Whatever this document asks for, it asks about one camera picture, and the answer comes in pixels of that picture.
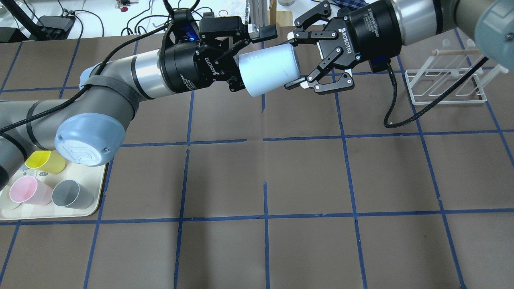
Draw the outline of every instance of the tray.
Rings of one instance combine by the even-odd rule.
[[[0,220],[24,220],[42,218],[66,218],[88,216],[94,213],[100,202],[100,195],[103,189],[107,165],[99,167],[87,167],[67,161],[66,168],[58,174],[49,174],[38,170],[18,170],[9,180],[7,185],[12,184],[22,176],[31,175],[54,188],[65,179],[72,179],[83,185],[94,196],[93,202],[86,209],[70,209],[55,205],[53,202],[45,206],[20,204],[13,210],[0,209]]]

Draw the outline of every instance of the white background surface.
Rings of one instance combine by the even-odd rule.
[[[137,21],[144,16],[153,15],[153,14],[167,14],[162,4],[162,0],[153,0],[153,9],[151,11],[145,12],[140,17],[131,21],[131,29],[134,28],[134,25]],[[61,7],[57,3],[57,0],[27,0],[30,4],[33,4],[35,8],[35,13],[38,17],[43,15],[48,16],[59,16],[61,15]],[[172,7],[176,8],[178,0],[169,0]],[[127,20],[136,16],[141,11],[146,10],[148,8],[149,1],[140,0],[137,4],[132,4],[127,12],[121,12],[120,9],[115,8],[116,0],[61,0],[61,3],[65,9],[68,10],[89,10],[98,14],[100,18],[102,18],[103,24],[105,26],[105,36],[116,36],[120,35],[121,30],[126,26]],[[181,7],[190,7],[194,3],[194,0],[182,0],[180,2]],[[214,10],[214,14],[218,16],[218,13],[223,10],[230,10],[231,0],[202,0],[199,3],[199,7],[208,6]],[[312,2],[311,0],[296,0],[294,4],[291,6],[281,6],[277,4],[277,10],[290,10],[293,12],[293,19],[297,18],[310,8],[314,7],[317,3]],[[25,5],[22,6],[23,10],[32,17],[32,13],[27,9]],[[199,11],[200,13],[207,12],[208,9],[202,9]],[[332,9],[332,14],[335,15],[336,9]],[[77,12],[77,15],[80,17],[82,22],[84,22],[84,33],[82,38],[91,38],[91,37],[100,37],[102,35],[102,30],[100,26],[100,22],[98,19],[86,12]],[[152,30],[154,28],[153,24],[158,25],[164,22],[164,18],[162,17],[154,17],[148,20],[145,20],[143,26],[147,30]],[[14,21],[12,15],[8,13],[7,16],[0,18],[0,27],[16,27],[16,22]],[[26,29],[23,29],[22,32],[28,36],[28,32]],[[76,39],[80,34],[80,23],[76,21],[73,28],[71,29],[71,33],[69,35],[69,39]]]

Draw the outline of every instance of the plastic cup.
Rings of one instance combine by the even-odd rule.
[[[268,47],[239,56],[239,70],[248,93],[257,97],[300,77],[291,44]]]
[[[0,191],[0,210],[12,210],[20,205],[19,203],[13,202],[9,197],[10,189],[11,187],[5,186],[5,188]]]
[[[25,165],[30,169],[58,174],[66,167],[66,159],[57,151],[35,151]]]
[[[44,206],[52,201],[52,188],[33,176],[23,176],[12,184],[9,196],[15,203]]]
[[[81,184],[67,179],[53,189],[52,201],[59,207],[85,209],[93,202],[93,195]]]

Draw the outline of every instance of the logo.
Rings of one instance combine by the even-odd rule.
[[[216,71],[216,68],[214,68],[214,65],[212,65],[212,63],[211,63],[211,61],[209,60],[208,57],[205,57],[205,62],[207,63],[207,65],[211,69],[212,75],[219,75],[219,72]]]
[[[346,54],[351,54],[353,52],[352,43],[350,42],[350,37],[348,37],[348,34],[346,33],[346,28],[343,27],[342,29],[339,29],[339,32],[343,35],[343,41],[344,41],[344,46],[346,48]]]

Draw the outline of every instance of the plaid cloth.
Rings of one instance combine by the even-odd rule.
[[[366,5],[368,5],[366,3],[366,1],[364,1],[364,0],[332,0],[332,1],[334,1],[336,4],[338,4],[340,6],[348,7],[351,11],[357,10],[359,8],[362,8]]]

